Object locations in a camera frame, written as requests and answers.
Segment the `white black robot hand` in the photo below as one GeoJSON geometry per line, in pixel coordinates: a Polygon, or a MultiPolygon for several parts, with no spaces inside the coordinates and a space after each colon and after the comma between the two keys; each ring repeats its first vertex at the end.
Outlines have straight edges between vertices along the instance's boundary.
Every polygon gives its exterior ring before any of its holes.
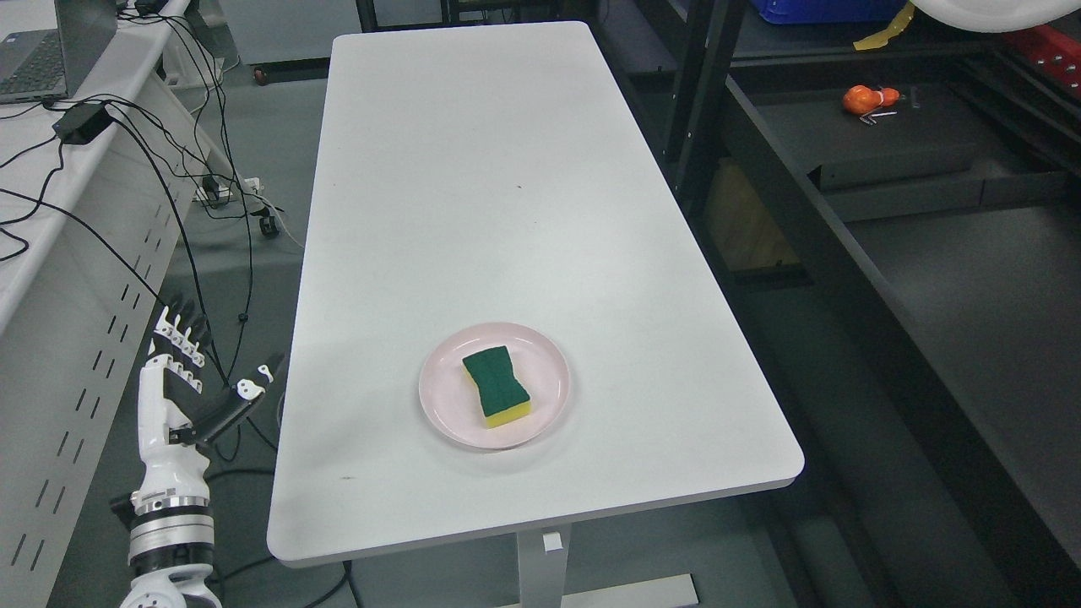
{"type": "Polygon", "coordinates": [[[143,516],[161,508],[208,507],[205,450],[261,404],[280,376],[285,354],[266,361],[216,394],[202,374],[211,331],[193,299],[174,299],[152,322],[139,370],[138,446],[145,474],[130,504],[143,516]]]}

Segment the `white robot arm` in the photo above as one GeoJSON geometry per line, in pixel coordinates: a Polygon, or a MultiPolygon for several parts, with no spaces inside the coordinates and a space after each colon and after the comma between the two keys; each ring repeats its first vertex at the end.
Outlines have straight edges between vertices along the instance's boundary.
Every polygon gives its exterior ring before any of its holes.
{"type": "Polygon", "coordinates": [[[152,497],[142,507],[115,497],[111,510],[130,532],[132,580],[121,607],[221,607],[206,582],[214,571],[208,497],[152,497]]]}

